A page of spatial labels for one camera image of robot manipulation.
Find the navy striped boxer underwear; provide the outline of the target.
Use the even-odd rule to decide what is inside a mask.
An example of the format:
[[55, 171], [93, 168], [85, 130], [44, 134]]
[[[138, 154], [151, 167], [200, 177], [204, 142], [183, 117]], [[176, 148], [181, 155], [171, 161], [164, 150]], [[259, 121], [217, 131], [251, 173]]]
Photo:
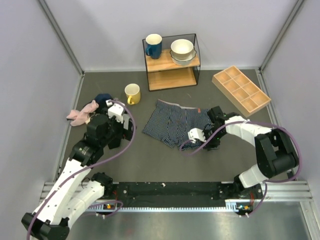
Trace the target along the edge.
[[185, 107], [159, 99], [142, 132], [170, 148], [193, 150], [198, 148], [201, 142], [186, 142], [189, 140], [188, 132], [194, 128], [209, 128], [212, 122], [207, 115], [208, 111], [207, 108]]

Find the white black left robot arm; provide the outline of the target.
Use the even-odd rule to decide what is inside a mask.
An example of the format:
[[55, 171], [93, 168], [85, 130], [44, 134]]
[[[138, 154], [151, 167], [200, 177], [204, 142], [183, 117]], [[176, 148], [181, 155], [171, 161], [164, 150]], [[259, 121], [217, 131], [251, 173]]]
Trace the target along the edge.
[[129, 142], [135, 137], [136, 123], [133, 116], [124, 111], [121, 117], [108, 114], [94, 115], [83, 138], [77, 142], [54, 186], [42, 203], [21, 219], [27, 230], [28, 240], [65, 240], [79, 217], [99, 198], [109, 198], [114, 191], [113, 180], [104, 173], [96, 173], [88, 185], [75, 194], [79, 184], [90, 171], [121, 154], [100, 161], [105, 147], [118, 148], [123, 139]]

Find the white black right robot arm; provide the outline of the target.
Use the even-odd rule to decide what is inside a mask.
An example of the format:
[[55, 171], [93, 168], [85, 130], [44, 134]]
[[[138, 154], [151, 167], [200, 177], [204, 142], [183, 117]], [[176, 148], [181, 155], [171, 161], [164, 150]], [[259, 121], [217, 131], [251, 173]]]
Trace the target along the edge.
[[219, 106], [211, 108], [207, 115], [211, 128], [203, 130], [204, 149], [217, 149], [226, 134], [239, 137], [255, 147], [256, 164], [234, 177], [232, 188], [237, 197], [245, 198], [252, 187], [299, 165], [294, 145], [283, 130], [249, 124], [235, 112], [223, 113]]

